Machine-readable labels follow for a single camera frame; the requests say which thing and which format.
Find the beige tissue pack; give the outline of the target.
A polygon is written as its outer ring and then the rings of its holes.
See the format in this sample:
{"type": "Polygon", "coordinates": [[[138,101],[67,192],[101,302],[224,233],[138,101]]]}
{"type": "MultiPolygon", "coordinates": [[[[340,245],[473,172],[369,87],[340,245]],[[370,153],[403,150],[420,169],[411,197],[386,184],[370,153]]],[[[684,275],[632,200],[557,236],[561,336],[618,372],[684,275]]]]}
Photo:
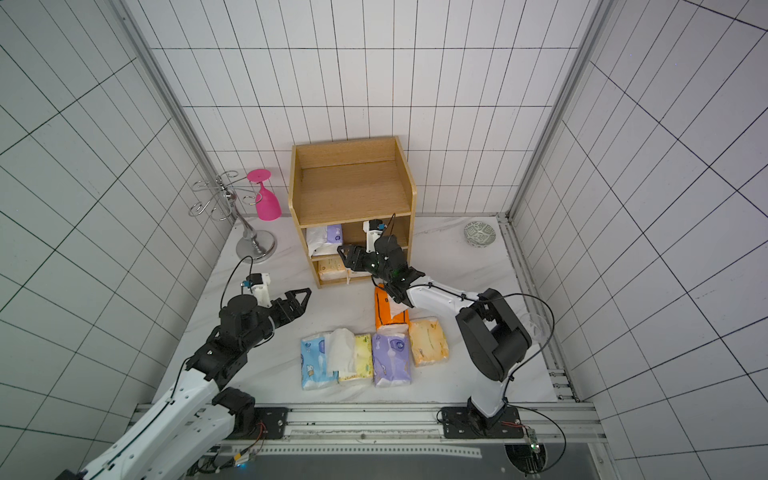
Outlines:
{"type": "Polygon", "coordinates": [[[318,277],[322,282],[345,280],[347,278],[347,269],[339,256],[322,258],[316,263],[316,266],[318,277]]]}

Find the white purple tissue pack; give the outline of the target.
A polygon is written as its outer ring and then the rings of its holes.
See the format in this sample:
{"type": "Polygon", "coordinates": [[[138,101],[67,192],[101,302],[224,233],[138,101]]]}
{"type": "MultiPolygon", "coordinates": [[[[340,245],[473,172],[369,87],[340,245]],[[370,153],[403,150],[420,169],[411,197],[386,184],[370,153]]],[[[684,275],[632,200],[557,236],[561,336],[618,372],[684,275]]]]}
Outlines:
{"type": "Polygon", "coordinates": [[[342,225],[309,227],[305,238],[310,257],[336,255],[338,247],[343,244],[342,225]]]}

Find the blue tissue pack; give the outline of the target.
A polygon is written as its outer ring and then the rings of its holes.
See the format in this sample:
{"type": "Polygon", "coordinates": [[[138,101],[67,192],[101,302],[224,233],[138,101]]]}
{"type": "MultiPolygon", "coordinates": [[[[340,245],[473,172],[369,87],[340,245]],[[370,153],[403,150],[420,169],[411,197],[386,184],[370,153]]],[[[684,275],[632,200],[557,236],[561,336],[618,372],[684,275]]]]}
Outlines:
{"type": "Polygon", "coordinates": [[[322,389],[338,383],[338,373],[328,371],[325,334],[303,338],[300,355],[303,390],[322,389]]]}

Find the yellow floral tissue pack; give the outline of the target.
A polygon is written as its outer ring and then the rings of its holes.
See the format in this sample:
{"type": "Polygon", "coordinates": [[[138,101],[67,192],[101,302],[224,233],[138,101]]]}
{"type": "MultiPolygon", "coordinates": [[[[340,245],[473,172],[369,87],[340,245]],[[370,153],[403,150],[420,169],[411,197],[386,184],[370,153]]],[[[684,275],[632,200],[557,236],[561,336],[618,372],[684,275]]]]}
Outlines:
{"type": "Polygon", "coordinates": [[[372,335],[346,328],[325,337],[326,371],[341,384],[373,380],[372,335]]]}

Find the pale orange tissue pack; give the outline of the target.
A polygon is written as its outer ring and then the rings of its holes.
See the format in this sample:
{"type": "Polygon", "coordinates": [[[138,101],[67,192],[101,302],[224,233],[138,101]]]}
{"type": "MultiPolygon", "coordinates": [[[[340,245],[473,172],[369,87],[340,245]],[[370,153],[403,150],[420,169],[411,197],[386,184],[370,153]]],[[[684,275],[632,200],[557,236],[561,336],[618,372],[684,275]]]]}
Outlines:
{"type": "Polygon", "coordinates": [[[416,367],[443,363],[450,358],[447,338],[436,317],[413,320],[409,325],[409,339],[416,367]]]}

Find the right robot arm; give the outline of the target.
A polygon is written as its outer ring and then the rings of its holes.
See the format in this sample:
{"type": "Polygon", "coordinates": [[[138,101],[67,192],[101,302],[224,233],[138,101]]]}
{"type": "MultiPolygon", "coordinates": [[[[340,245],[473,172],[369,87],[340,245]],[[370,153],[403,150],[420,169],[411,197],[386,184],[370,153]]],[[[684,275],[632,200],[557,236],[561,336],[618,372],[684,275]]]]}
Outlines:
{"type": "Polygon", "coordinates": [[[467,413],[478,422],[498,420],[506,408],[506,389],[515,368],[526,362],[533,340],[504,295],[488,288],[459,292],[436,282],[408,264],[393,235],[382,236],[374,249],[360,245],[337,248],[344,266],[382,281],[396,303],[427,310],[440,319],[454,320],[478,379],[467,413]]]}

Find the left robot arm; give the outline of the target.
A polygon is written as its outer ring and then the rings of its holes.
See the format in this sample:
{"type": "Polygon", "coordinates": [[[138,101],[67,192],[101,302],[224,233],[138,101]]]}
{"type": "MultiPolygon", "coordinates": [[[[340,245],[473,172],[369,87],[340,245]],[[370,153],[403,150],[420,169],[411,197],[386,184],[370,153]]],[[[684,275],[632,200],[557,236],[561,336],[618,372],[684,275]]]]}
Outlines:
{"type": "Polygon", "coordinates": [[[104,453],[79,472],[62,471],[60,478],[179,479],[224,440],[254,447],[282,438],[287,408],[260,407],[230,383],[253,349],[305,313],[310,296],[308,288],[289,290],[267,306],[252,294],[231,298],[169,390],[104,453]]]}

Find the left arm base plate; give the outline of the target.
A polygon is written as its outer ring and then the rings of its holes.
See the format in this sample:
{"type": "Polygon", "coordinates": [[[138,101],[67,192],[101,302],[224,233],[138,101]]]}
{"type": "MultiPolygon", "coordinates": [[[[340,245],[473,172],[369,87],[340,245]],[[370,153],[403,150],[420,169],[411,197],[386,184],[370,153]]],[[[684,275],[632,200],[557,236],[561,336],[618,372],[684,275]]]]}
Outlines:
{"type": "Polygon", "coordinates": [[[246,407],[235,414],[228,440],[280,440],[283,438],[289,409],[285,407],[246,407]]]}

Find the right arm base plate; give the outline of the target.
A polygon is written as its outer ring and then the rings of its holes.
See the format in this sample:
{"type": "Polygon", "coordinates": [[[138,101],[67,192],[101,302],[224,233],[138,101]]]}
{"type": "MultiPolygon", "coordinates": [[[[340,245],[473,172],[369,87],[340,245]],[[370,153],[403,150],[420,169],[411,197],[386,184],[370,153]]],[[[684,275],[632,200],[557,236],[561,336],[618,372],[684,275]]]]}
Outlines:
{"type": "Polygon", "coordinates": [[[451,440],[523,439],[527,433],[519,412],[514,407],[502,407],[485,417],[474,406],[443,407],[436,419],[443,428],[443,436],[451,440]]]}

